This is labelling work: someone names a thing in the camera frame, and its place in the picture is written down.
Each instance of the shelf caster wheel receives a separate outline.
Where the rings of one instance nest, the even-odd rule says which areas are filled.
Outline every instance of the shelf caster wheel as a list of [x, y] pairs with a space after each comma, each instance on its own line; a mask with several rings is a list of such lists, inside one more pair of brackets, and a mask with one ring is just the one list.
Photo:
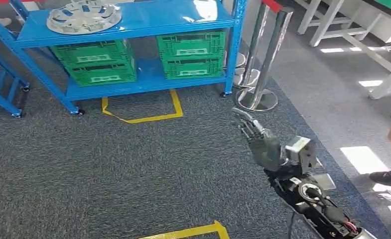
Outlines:
[[19, 110], [19, 115], [14, 115], [14, 114], [11, 114], [10, 116], [16, 118], [16, 119], [20, 119], [24, 116], [24, 112], [22, 112], [22, 110]]
[[78, 115], [78, 116], [83, 116], [83, 115], [85, 115], [85, 110], [78, 110], [78, 112], [76, 113], [76, 115]]
[[226, 98], [226, 97], [228, 97], [228, 96], [230, 96], [231, 95], [231, 93], [225, 93], [225, 92], [221, 92], [220, 93], [220, 96], [222, 97], [222, 98]]

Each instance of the silver stanchion post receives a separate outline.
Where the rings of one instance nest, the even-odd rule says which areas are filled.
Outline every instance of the silver stanchion post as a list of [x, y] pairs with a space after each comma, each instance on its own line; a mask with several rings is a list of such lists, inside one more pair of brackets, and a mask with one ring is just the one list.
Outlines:
[[251, 39], [250, 51], [247, 56], [247, 64], [245, 71], [241, 75], [234, 76], [234, 87], [247, 88], [254, 87], [260, 76], [260, 71], [253, 69], [256, 61], [258, 48], [264, 33], [264, 27], [270, 7], [262, 3], [259, 8], [259, 15], [257, 17], [256, 25], [254, 27], [253, 37]]
[[262, 65], [259, 81], [255, 87], [240, 90], [236, 94], [237, 104], [244, 110], [265, 112], [273, 109], [277, 105], [277, 96], [272, 91], [266, 89], [265, 86], [270, 77], [271, 65], [283, 42], [292, 13], [293, 9], [290, 7], [282, 7], [277, 12], [276, 23], [273, 34], [271, 35], [265, 61]]

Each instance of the robotic arm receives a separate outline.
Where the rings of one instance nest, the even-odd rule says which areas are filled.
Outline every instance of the robotic arm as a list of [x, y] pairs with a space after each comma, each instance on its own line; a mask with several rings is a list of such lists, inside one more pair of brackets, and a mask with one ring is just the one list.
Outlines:
[[296, 136], [283, 148], [279, 139], [251, 115], [237, 108], [232, 111], [270, 185], [314, 233], [321, 239], [376, 239], [355, 226], [308, 173], [318, 163], [312, 140]]

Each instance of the person's foot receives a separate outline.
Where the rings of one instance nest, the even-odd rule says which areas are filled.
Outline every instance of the person's foot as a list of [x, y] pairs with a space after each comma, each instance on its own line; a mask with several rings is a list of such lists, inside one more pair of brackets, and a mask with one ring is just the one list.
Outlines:
[[7, 26], [12, 23], [12, 19], [10, 18], [0, 18], [0, 24], [2, 26]]
[[391, 171], [371, 173], [370, 179], [376, 183], [391, 186]]

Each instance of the shelf post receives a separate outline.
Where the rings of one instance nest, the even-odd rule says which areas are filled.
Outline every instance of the shelf post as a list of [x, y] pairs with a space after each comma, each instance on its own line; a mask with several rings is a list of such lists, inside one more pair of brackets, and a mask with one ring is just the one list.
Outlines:
[[0, 106], [3, 107], [5, 110], [9, 111], [12, 116], [20, 116], [21, 111], [15, 107], [11, 102], [6, 100], [0, 95]]
[[28, 17], [28, 10], [25, 8], [24, 4], [20, 0], [9, 0], [10, 5], [15, 9], [20, 17], [26, 21]]
[[6, 70], [6, 72], [10, 76], [12, 76], [14, 79], [17, 78], [22, 87], [29, 87], [29, 83], [23, 80], [23, 78], [20, 75], [18, 75], [18, 73], [15, 70], [13, 70], [11, 66], [1, 57], [0, 57], [0, 65]]
[[236, 61], [238, 57], [239, 44], [241, 42], [242, 25], [244, 23], [245, 7], [247, 0], [235, 0], [232, 16], [236, 20], [229, 34], [229, 52], [226, 70], [225, 95], [232, 93], [233, 78], [235, 74]]
[[71, 114], [77, 114], [78, 108], [67, 99], [65, 93], [38, 67], [33, 59], [16, 45], [16, 39], [0, 24], [0, 40], [19, 58], [19, 60], [41, 81], [42, 84], [66, 107]]

